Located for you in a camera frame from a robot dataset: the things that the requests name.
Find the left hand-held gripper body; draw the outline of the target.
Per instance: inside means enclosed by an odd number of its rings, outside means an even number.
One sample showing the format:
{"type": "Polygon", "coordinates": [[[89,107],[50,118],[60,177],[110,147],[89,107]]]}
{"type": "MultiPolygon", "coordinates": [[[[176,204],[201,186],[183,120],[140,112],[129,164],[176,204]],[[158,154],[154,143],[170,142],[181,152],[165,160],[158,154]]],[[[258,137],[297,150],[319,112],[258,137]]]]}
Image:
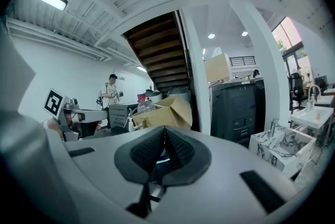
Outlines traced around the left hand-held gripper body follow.
{"type": "Polygon", "coordinates": [[[76,98],[69,98],[50,89],[43,109],[62,130],[64,141],[77,141],[94,135],[99,122],[107,118],[104,110],[80,109],[76,98]]]}

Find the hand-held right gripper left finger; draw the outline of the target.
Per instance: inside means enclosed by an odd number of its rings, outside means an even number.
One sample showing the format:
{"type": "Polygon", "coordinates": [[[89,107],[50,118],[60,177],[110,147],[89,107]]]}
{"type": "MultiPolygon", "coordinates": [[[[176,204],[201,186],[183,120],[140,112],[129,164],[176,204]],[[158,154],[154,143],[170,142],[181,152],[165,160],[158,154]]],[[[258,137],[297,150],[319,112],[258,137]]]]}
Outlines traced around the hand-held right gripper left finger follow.
{"type": "Polygon", "coordinates": [[[121,145],[114,163],[125,180],[146,183],[164,149],[165,127],[156,127],[121,145]]]}

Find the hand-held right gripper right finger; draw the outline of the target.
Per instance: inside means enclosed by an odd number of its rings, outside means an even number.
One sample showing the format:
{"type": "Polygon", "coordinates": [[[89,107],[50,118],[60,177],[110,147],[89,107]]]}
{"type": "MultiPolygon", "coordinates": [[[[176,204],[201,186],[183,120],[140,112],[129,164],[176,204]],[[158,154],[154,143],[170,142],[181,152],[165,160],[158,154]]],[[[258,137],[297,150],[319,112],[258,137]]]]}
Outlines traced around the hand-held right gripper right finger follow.
{"type": "Polygon", "coordinates": [[[161,156],[166,156],[170,163],[169,169],[161,177],[162,186],[191,185],[209,169],[209,148],[193,136],[188,136],[185,130],[158,126],[157,134],[157,161],[161,156]]]}

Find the person's left hand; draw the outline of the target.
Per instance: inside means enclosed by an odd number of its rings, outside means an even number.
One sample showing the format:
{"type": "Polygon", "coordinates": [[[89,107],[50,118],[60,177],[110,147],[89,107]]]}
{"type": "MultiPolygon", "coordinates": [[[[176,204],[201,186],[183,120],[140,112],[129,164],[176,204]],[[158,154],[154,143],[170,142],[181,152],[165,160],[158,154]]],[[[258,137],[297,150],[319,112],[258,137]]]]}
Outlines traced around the person's left hand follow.
{"type": "Polygon", "coordinates": [[[102,120],[82,123],[84,114],[78,113],[65,113],[64,119],[68,129],[73,132],[70,136],[62,129],[62,122],[55,118],[50,118],[42,123],[45,130],[50,129],[58,133],[63,142],[72,140],[81,140],[86,137],[93,136],[97,131],[101,130],[102,120]]]}

